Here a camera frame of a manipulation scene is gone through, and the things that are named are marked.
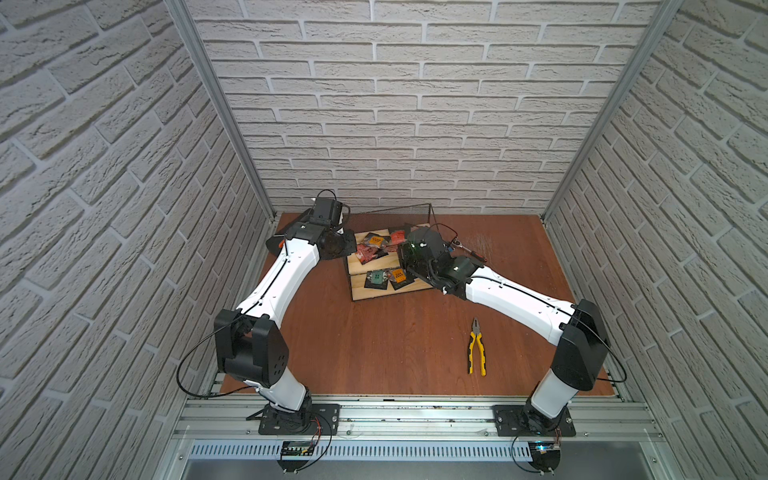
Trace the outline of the orange label tea bag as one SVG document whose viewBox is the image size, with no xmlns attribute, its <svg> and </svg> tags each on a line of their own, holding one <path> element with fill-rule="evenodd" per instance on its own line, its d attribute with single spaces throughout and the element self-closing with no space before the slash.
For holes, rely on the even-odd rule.
<svg viewBox="0 0 768 480">
<path fill-rule="evenodd" d="M 387 235 L 369 233 L 362 240 L 362 244 L 376 250 L 381 250 L 389 245 L 389 241 L 390 237 Z"/>
</svg>

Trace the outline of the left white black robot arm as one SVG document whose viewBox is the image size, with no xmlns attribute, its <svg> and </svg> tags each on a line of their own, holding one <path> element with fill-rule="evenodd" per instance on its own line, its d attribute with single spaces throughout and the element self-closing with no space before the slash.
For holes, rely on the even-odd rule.
<svg viewBox="0 0 768 480">
<path fill-rule="evenodd" d="M 308 273 L 322 260 L 356 250 L 346 226 L 350 208 L 334 197 L 314 205 L 267 240 L 276 261 L 256 289 L 214 320 L 218 369 L 254 388 L 273 408 L 298 413 L 310 399 L 288 369 L 289 349 L 280 331 L 284 314 Z"/>
</svg>

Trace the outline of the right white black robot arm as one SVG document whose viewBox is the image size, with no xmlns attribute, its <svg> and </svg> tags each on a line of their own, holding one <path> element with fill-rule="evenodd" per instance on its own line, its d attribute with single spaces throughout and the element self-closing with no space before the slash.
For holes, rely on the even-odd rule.
<svg viewBox="0 0 768 480">
<path fill-rule="evenodd" d="M 398 258 L 406 272 L 433 288 L 503 313 L 556 347 L 522 410 L 529 431 L 552 431 L 576 393 L 593 389 L 610 352 L 601 311 L 586 299 L 572 304 L 519 285 L 470 249 L 453 254 L 463 247 L 457 238 L 447 241 L 439 231 L 420 227 L 398 246 Z"/>
</svg>

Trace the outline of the red tea bag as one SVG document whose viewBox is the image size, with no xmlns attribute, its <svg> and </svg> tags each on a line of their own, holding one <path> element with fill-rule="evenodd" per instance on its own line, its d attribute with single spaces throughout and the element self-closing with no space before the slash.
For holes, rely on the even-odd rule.
<svg viewBox="0 0 768 480">
<path fill-rule="evenodd" d="M 358 244 L 355 256 L 361 265 L 365 265 L 373 260 L 385 257 L 388 251 L 385 248 L 377 248 L 365 244 Z"/>
<path fill-rule="evenodd" d="M 388 252 L 396 252 L 398 247 L 405 242 L 405 232 L 395 231 L 390 235 L 389 243 L 386 247 Z"/>
</svg>

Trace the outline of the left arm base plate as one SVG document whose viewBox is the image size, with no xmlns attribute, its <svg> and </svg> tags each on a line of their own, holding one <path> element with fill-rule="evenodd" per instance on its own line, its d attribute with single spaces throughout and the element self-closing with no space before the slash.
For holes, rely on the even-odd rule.
<svg viewBox="0 0 768 480">
<path fill-rule="evenodd" d="M 260 435 L 313 435 L 335 436 L 338 432 L 341 405 L 336 403 L 313 404 L 297 412 L 288 412 L 267 405 L 261 412 L 258 433 Z"/>
</svg>

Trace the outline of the orange tea bag shelf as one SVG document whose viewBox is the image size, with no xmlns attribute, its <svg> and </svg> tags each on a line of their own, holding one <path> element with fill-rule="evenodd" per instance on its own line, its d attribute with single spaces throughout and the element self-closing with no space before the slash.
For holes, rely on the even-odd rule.
<svg viewBox="0 0 768 480">
<path fill-rule="evenodd" d="M 387 276 L 392 288 L 397 291 L 415 282 L 415 278 L 403 268 L 392 268 L 387 270 Z"/>
</svg>

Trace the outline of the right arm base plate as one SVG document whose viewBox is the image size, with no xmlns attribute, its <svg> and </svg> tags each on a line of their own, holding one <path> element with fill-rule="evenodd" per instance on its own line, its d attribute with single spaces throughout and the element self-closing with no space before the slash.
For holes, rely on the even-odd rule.
<svg viewBox="0 0 768 480">
<path fill-rule="evenodd" d="M 548 418 L 528 405 L 495 405 L 494 424 L 500 437 L 562 436 L 575 437 L 576 429 L 568 407 Z"/>
</svg>

